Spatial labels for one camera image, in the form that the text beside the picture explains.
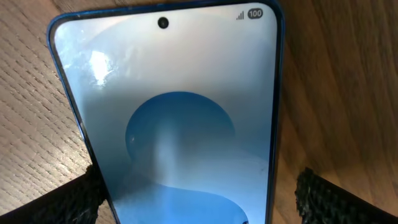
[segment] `wooden table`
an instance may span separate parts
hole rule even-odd
[[[152,1],[0,1],[0,214],[90,163],[45,41],[56,15]],[[300,223],[295,178],[322,177],[398,215],[398,1],[283,0],[274,223]],[[112,223],[107,205],[98,223]]]

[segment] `phone bezel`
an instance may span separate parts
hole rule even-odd
[[[275,56],[275,77],[274,77],[274,96],[272,102],[272,123],[271,123],[271,143],[270,143],[270,154],[269,154],[269,170],[268,170],[268,186],[267,186],[267,202],[266,202],[266,223],[271,223],[272,221],[272,205],[274,202],[274,189],[275,189],[275,175],[276,175],[276,165],[277,165],[277,127],[278,127],[278,115],[279,115],[279,101],[280,101],[280,88],[282,81],[282,57],[283,57],[283,38],[285,32],[285,22],[282,9],[279,4],[273,0],[226,0],[226,1],[193,1],[193,2],[180,2],[172,4],[156,4],[152,6],[135,6],[135,7],[122,7],[116,9],[102,9],[94,11],[81,11],[81,12],[71,12],[59,15],[52,19],[47,28],[47,44],[55,63],[55,68],[57,69],[58,75],[62,82],[63,88],[65,90],[66,96],[68,98],[69,104],[73,111],[76,119],[76,123],[80,130],[80,134],[85,142],[88,153],[93,162],[93,166],[100,173],[100,167],[97,163],[95,154],[90,144],[90,140],[87,137],[86,130],[81,120],[81,116],[78,112],[78,108],[75,103],[75,99],[72,95],[72,91],[69,87],[68,80],[65,71],[62,68],[61,61],[59,59],[57,50],[55,48],[54,35],[57,27],[64,22],[80,20],[80,19],[92,19],[100,17],[110,17],[110,16],[122,16],[130,14],[140,14],[148,12],[160,12],[160,11],[172,11],[178,9],[191,9],[197,7],[211,7],[211,6],[222,6],[230,4],[244,4],[258,2],[269,6],[275,13],[277,19],[277,50]],[[114,219],[116,223],[120,223],[118,214],[114,209],[113,202],[108,192],[107,186],[104,182],[102,173],[101,181],[103,183],[104,189],[106,190],[106,199],[111,207]]]

